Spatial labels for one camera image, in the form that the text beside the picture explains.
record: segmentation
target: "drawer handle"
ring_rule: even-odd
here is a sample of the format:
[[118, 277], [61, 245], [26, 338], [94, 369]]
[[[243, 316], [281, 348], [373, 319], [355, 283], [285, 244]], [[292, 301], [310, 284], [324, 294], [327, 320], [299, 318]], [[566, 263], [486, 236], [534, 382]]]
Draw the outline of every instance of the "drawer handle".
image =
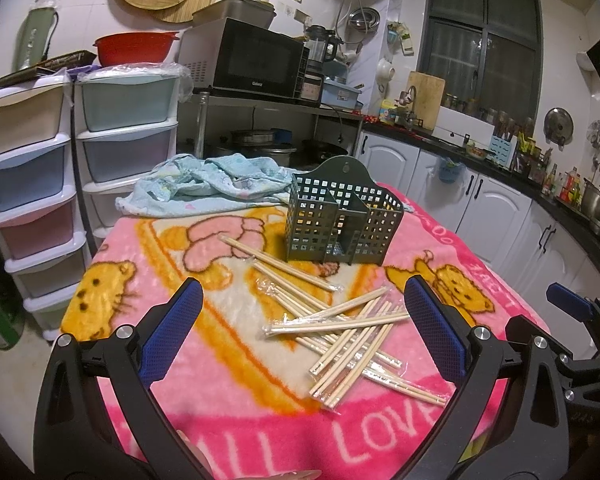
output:
[[478, 195], [480, 195], [480, 190], [482, 189], [483, 180], [480, 179], [480, 184], [478, 184], [478, 191], [475, 192], [474, 200], [478, 200]]
[[551, 235], [555, 234], [555, 232], [556, 232], [557, 230], [558, 230], [558, 229], [555, 229], [555, 228], [554, 228], [554, 230], [553, 230], [553, 231], [551, 231], [551, 232], [549, 233], [548, 237], [546, 238], [546, 242], [544, 243], [544, 246], [542, 247], [542, 254], [545, 254], [545, 253], [546, 253], [546, 245], [549, 243], [549, 240], [551, 239]]
[[544, 231], [542, 231], [542, 235], [540, 236], [540, 239], [538, 240], [538, 249], [542, 249], [542, 239], [544, 238], [544, 235], [546, 234], [546, 232], [551, 229], [551, 224], [549, 224], [549, 227], [545, 227]]
[[474, 184], [474, 176], [471, 176], [471, 181], [469, 182], [469, 186], [466, 188], [466, 193], [464, 196], [469, 196], [469, 192], [471, 191], [471, 186]]

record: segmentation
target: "red plastic colander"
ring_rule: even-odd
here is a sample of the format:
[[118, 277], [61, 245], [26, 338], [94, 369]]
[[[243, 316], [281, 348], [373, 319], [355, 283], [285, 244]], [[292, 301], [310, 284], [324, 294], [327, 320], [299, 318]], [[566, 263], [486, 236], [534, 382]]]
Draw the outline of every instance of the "red plastic colander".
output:
[[178, 41], [177, 32], [124, 32], [98, 38], [93, 46], [98, 49], [102, 66], [126, 63], [162, 63], [171, 43]]

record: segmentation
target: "microwave door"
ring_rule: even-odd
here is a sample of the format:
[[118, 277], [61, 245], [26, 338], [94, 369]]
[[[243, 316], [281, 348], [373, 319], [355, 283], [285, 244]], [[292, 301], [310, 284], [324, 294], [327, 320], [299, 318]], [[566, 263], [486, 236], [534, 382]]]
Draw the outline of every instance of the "microwave door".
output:
[[227, 19], [214, 86], [293, 98], [302, 50], [287, 36]]

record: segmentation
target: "microwave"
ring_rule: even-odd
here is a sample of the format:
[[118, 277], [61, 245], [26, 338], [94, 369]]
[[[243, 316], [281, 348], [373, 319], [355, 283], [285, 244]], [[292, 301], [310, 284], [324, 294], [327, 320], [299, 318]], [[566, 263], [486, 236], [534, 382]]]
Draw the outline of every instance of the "microwave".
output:
[[186, 30], [178, 62], [196, 91], [300, 102], [309, 49], [249, 23], [221, 18]]

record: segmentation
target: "finger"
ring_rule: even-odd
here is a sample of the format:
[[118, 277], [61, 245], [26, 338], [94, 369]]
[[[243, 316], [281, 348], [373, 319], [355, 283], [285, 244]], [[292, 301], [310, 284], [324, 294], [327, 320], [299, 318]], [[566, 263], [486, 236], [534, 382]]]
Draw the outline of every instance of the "finger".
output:
[[295, 473], [284, 473], [282, 475], [270, 476], [269, 478], [242, 478], [240, 480], [315, 480], [319, 478], [322, 471], [298, 471]]
[[198, 461], [204, 466], [204, 468], [207, 471], [212, 473], [213, 471], [211, 471], [211, 466], [209, 465], [209, 460], [206, 459], [206, 456], [202, 453], [202, 451], [200, 451], [196, 446], [194, 446], [191, 443], [191, 441], [187, 438], [187, 435], [185, 435], [183, 432], [181, 432], [180, 430], [176, 430], [176, 433], [178, 433], [178, 435], [180, 436], [182, 441], [187, 445], [190, 452], [193, 453], [193, 456], [198, 459]]

